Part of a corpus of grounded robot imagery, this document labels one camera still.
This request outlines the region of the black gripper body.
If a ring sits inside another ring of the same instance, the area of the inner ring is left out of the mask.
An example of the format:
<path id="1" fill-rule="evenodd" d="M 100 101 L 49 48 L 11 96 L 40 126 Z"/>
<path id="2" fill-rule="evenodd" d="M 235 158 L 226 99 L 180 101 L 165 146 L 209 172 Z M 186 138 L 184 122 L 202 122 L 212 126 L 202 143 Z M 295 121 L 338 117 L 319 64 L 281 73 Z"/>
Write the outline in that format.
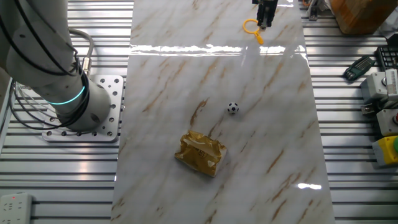
<path id="1" fill-rule="evenodd" d="M 252 3 L 258 5 L 261 9 L 275 9 L 278 0 L 252 0 Z"/>

